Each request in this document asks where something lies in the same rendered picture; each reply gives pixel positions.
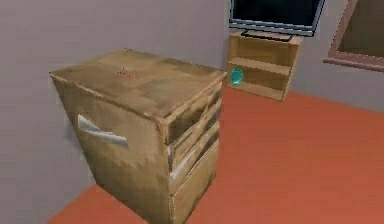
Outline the black flat television set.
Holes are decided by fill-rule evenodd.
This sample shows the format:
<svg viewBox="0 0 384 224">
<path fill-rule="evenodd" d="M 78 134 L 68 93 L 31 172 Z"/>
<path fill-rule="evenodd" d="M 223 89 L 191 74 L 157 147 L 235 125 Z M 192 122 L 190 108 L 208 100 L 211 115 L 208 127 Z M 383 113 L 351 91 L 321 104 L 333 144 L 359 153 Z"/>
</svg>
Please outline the black flat television set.
<svg viewBox="0 0 384 224">
<path fill-rule="evenodd" d="M 325 0 L 230 0 L 229 27 L 313 37 Z"/>
</svg>

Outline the tan wooden chest of drawers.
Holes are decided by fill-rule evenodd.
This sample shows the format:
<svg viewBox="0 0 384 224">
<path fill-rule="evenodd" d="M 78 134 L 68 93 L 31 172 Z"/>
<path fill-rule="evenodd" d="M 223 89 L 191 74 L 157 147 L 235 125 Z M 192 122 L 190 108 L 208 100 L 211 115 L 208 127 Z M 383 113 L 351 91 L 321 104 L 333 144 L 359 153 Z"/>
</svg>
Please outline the tan wooden chest of drawers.
<svg viewBox="0 0 384 224">
<path fill-rule="evenodd" d="M 96 183 L 185 224 L 216 176 L 225 72 L 124 49 L 51 72 Z"/>
</svg>

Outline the tan wooden open shelf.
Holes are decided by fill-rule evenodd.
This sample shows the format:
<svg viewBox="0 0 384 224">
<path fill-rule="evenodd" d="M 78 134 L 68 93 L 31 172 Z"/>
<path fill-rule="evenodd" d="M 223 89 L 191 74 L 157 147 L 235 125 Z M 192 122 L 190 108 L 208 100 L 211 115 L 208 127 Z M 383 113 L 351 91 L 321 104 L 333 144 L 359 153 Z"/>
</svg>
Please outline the tan wooden open shelf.
<svg viewBox="0 0 384 224">
<path fill-rule="evenodd" d="M 303 39 L 261 32 L 232 33 L 229 36 L 226 86 L 258 96 L 283 101 L 296 69 Z M 230 73 L 243 71 L 243 79 L 233 85 Z"/>
</svg>

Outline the teal round object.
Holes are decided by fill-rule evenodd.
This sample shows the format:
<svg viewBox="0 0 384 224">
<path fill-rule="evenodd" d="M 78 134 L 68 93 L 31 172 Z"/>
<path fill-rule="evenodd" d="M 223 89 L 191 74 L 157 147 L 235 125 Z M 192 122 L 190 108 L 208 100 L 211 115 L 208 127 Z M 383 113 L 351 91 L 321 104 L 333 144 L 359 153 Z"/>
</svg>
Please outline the teal round object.
<svg viewBox="0 0 384 224">
<path fill-rule="evenodd" d="M 230 73 L 230 80 L 233 85 L 238 85 L 243 79 L 243 71 L 240 68 L 234 68 Z"/>
</svg>

